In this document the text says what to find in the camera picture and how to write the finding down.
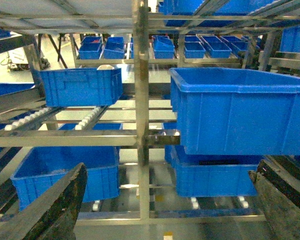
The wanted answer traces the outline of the left gripper worn black left finger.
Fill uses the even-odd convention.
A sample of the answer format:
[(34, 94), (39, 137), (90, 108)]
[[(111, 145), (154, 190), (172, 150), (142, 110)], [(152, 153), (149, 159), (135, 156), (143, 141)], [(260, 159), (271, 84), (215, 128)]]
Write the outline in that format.
[(74, 227), (88, 179), (80, 162), (0, 227), (0, 240), (75, 240)]

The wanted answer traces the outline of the left gripper worn black right finger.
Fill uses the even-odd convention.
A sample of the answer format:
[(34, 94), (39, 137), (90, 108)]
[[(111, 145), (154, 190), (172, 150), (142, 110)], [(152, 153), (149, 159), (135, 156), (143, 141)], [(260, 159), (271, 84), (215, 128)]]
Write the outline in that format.
[(300, 180), (267, 159), (248, 175), (277, 239), (300, 240)]

